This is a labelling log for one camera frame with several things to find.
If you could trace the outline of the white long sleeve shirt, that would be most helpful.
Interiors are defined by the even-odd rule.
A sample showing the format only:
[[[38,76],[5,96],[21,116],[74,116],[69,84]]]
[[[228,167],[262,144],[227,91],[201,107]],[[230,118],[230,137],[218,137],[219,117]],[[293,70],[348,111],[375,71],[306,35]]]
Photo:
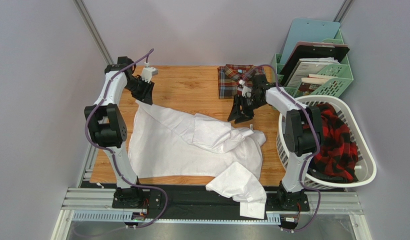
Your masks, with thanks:
[[[265,134],[203,114],[140,102],[128,156],[141,179],[206,176],[208,191],[240,204],[240,215],[264,219],[266,193],[259,182]]]

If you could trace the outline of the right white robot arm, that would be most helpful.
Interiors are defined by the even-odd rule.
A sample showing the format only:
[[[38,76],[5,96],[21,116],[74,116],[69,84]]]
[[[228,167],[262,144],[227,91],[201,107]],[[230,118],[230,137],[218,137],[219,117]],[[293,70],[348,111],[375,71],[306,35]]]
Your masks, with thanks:
[[[308,160],[320,152],[323,139],[320,110],[300,103],[277,83],[269,83],[262,74],[251,80],[252,87],[247,87],[244,80],[239,81],[241,93],[234,96],[228,121],[235,124],[249,121],[254,117],[254,110],[264,105],[271,105],[280,112],[285,118],[282,133],[289,155],[278,198],[282,203],[299,200],[304,195]]]

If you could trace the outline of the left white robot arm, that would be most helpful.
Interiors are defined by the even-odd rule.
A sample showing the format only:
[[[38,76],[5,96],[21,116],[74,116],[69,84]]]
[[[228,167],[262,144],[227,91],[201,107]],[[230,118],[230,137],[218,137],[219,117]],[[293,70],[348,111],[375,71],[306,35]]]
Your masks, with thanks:
[[[144,63],[140,75],[135,75],[137,63],[126,56],[118,58],[116,64],[105,68],[105,82],[98,99],[84,109],[87,140],[106,152],[117,179],[115,202],[135,206],[143,202],[143,188],[138,184],[138,176],[133,171],[126,149],[128,130],[119,109],[123,90],[148,105],[152,105],[154,83],[152,77],[158,70]]]

